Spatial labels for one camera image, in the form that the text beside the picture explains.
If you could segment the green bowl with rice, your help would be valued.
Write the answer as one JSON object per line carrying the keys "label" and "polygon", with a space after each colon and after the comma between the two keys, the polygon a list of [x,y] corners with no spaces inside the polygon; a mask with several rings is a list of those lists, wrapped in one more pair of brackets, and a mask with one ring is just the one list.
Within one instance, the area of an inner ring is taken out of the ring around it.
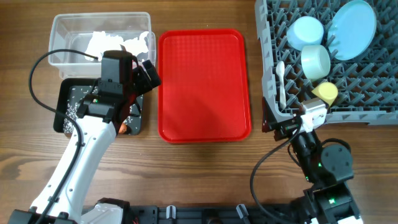
{"label": "green bowl with rice", "polygon": [[322,45],[306,45],[301,51],[301,65],[306,79],[314,82],[325,78],[331,68],[331,60]]}

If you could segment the light blue plate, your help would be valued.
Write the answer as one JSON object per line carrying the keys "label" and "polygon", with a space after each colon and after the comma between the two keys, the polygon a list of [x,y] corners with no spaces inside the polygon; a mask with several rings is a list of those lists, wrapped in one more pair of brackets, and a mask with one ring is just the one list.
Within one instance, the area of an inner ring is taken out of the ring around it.
{"label": "light blue plate", "polygon": [[363,0],[347,2],[335,14],[327,33],[330,52],[337,60],[351,60],[362,54],[376,33],[376,14]]}

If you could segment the yellow plastic cup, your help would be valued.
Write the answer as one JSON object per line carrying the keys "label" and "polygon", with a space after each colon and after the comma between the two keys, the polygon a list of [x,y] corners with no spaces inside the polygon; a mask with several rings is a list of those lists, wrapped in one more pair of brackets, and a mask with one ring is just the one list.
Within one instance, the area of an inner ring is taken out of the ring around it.
{"label": "yellow plastic cup", "polygon": [[330,107],[338,96],[338,89],[335,84],[323,82],[312,90],[312,93],[323,100]]}

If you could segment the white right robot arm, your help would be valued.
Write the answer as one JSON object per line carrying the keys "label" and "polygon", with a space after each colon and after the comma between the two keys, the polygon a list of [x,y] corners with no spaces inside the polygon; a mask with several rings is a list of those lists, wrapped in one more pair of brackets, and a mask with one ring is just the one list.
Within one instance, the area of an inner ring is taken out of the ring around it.
{"label": "white right robot arm", "polygon": [[312,186],[287,205],[260,205],[274,223],[362,223],[359,208],[347,185],[354,177],[353,157],[347,142],[320,141],[315,130],[325,122],[327,103],[320,98],[302,102],[293,118],[277,122],[262,100],[264,132],[289,145],[289,156],[299,165]]}

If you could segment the orange carrot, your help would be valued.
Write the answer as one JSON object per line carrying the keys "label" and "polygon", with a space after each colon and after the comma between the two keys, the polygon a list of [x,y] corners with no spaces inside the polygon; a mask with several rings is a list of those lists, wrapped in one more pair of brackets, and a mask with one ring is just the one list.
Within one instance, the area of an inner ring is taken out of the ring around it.
{"label": "orange carrot", "polygon": [[119,133],[119,134],[126,134],[127,131],[128,131],[127,125],[124,124],[124,123],[122,123],[122,124],[121,124],[121,127],[120,127],[120,129],[119,129],[119,131],[118,131],[118,133]]}

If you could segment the white plastic spoon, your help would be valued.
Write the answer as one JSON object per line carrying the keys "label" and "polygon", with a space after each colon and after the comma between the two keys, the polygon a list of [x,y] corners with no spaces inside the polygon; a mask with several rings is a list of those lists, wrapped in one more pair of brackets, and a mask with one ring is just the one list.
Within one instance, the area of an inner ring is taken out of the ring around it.
{"label": "white plastic spoon", "polygon": [[280,102],[280,108],[285,109],[287,104],[286,104],[286,96],[285,96],[285,85],[284,85],[284,73],[285,73],[285,64],[283,61],[279,61],[277,66],[276,66],[276,75],[279,78],[279,102]]}

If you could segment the white tissue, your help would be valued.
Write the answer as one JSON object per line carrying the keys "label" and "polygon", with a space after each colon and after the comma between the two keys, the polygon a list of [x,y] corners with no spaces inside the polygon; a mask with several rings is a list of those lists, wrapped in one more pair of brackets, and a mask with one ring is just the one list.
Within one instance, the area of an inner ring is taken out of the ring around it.
{"label": "white tissue", "polygon": [[149,52],[145,38],[149,32],[142,32],[139,37],[124,40],[119,35],[110,35],[105,31],[93,32],[93,36],[88,43],[86,54],[92,55],[102,60],[103,54],[107,50],[125,50],[131,54],[138,56]]}

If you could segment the light blue bowl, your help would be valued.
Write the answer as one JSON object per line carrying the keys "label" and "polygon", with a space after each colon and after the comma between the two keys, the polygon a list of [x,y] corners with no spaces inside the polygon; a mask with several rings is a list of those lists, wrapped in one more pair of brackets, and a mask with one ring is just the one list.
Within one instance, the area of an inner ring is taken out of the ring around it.
{"label": "light blue bowl", "polygon": [[324,35],[322,23],[310,16],[298,18],[287,30],[288,44],[301,51],[307,45],[320,45]]}

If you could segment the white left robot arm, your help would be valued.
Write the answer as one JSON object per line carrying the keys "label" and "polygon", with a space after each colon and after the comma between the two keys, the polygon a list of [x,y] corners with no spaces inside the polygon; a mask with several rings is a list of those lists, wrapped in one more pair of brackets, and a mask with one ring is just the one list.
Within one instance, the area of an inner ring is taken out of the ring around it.
{"label": "white left robot arm", "polygon": [[107,50],[97,82],[98,92],[80,101],[76,119],[53,110],[73,125],[70,142],[30,209],[14,210],[9,223],[132,223],[127,201],[102,198],[87,213],[83,204],[101,158],[131,115],[131,105],[161,80],[150,60],[138,62],[127,51]]}

